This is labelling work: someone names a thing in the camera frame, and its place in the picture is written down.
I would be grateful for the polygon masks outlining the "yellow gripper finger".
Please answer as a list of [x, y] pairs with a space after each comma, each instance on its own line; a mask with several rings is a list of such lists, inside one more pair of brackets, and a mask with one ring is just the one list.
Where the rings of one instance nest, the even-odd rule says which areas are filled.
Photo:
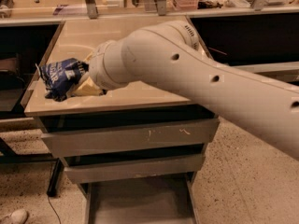
[[72, 91], [73, 96], [101, 96], [106, 92], [89, 77], [83, 77]]

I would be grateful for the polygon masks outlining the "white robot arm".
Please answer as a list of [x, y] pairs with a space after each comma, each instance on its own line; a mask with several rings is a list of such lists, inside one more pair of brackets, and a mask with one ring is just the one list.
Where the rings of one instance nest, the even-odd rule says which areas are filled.
[[142, 81], [188, 98], [298, 160], [298, 88], [218, 63], [198, 47], [186, 21], [143, 27], [99, 45], [89, 76], [107, 91]]

